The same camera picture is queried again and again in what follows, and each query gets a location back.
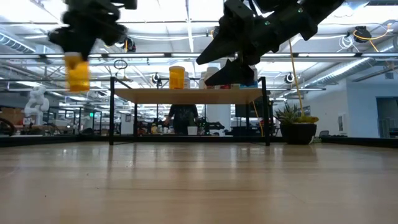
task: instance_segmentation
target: humanoid robot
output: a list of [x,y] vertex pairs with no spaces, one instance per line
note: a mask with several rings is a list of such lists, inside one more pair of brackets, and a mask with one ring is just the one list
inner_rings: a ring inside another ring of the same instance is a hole
[[43,111],[49,110],[49,100],[44,97],[45,87],[37,86],[29,93],[29,101],[25,105],[25,118],[30,118],[32,115],[36,116],[35,124],[43,124]]

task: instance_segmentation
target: white bottle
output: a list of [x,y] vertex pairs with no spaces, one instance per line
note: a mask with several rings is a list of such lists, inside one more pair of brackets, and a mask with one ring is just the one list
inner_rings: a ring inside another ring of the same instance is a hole
[[[212,77],[218,71],[219,71],[219,69],[217,67],[208,67],[203,81],[206,81],[208,78]],[[207,89],[220,89],[220,86],[206,86],[206,88]]]
[[184,75],[184,90],[191,89],[191,80],[189,79],[189,73],[185,72]]
[[206,84],[205,84],[205,76],[206,72],[202,72],[199,80],[199,89],[204,90],[206,89]]

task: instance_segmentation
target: wooden table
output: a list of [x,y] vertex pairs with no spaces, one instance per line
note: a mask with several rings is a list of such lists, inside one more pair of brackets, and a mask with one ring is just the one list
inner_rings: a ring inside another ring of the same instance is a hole
[[[115,89],[114,84],[116,82],[121,83],[127,88]],[[263,97],[263,111],[264,117],[268,118],[268,101],[267,101],[267,90],[266,81],[262,77],[260,79],[262,88],[256,89],[227,89],[227,90],[170,90],[170,89],[132,89],[129,85],[115,77],[111,77],[111,105],[114,104],[114,96],[117,95],[120,98],[129,100],[134,103],[134,141],[138,141],[139,137],[137,134],[137,111],[138,104],[174,104],[174,105],[192,105],[192,104],[204,104],[204,105],[248,105],[252,101],[259,97]],[[110,109],[110,127],[109,127],[109,145],[114,143],[114,107]],[[246,123],[249,124],[249,115],[246,117]],[[264,126],[266,145],[269,146],[269,124],[266,122]],[[176,137],[171,136],[168,139],[170,142],[179,141]]]
[[137,104],[248,104],[262,96],[261,89],[168,90],[115,89],[115,94]]

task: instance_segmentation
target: chair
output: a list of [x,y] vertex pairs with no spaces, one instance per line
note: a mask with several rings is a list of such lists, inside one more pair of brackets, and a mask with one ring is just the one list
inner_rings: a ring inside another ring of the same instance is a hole
[[319,133],[319,137],[323,137],[323,136],[329,136],[329,131],[321,131]]

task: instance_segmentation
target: yellow object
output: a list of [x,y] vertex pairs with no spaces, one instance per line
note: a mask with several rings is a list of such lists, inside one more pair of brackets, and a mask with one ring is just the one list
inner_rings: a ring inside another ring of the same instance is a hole
[[289,39],[289,47],[290,47],[290,58],[292,59],[292,66],[293,66],[294,82],[296,84],[298,100],[300,102],[301,116],[304,116],[303,101],[301,100],[299,84],[297,83],[296,69],[294,67],[294,59],[293,59],[293,47],[292,47],[292,41],[290,39]]
[[170,70],[170,89],[182,90],[184,89],[184,74],[185,68],[181,66],[173,66]]
[[[254,107],[254,111],[256,112],[256,116],[257,116],[257,119],[259,119],[259,114],[257,113],[257,108],[256,108],[256,105],[254,104],[254,101],[252,101],[252,103],[253,103],[253,107]],[[261,137],[263,137],[264,136],[264,131],[262,130],[262,125],[261,125],[261,122],[259,121],[259,125],[260,125],[260,129],[261,129]]]
[[296,123],[300,124],[315,124],[319,121],[319,118],[314,116],[301,116],[297,118]]
[[75,52],[65,53],[65,68],[70,92],[90,90],[89,63],[83,61],[81,55]]
[[150,132],[151,132],[152,134],[156,134],[156,133],[157,133],[156,124],[152,124],[152,126],[150,127]]
[[373,37],[373,38],[366,38],[366,37],[361,37],[361,36],[359,36],[359,35],[356,35],[356,32],[357,31],[354,31],[354,36],[355,37],[357,37],[357,38],[359,38],[359,39],[362,39],[362,40],[377,40],[377,39],[380,39],[380,38],[382,38],[382,37],[385,37],[387,34],[388,34],[388,30],[390,29],[390,25],[388,25],[387,26],[387,29],[386,29],[386,32],[383,34],[383,35],[381,35],[381,36],[379,36],[379,37]]
[[374,50],[375,50],[376,52],[379,52],[379,50],[377,49],[377,47],[374,45],[373,41],[370,40],[370,43],[371,43],[371,45],[373,46]]

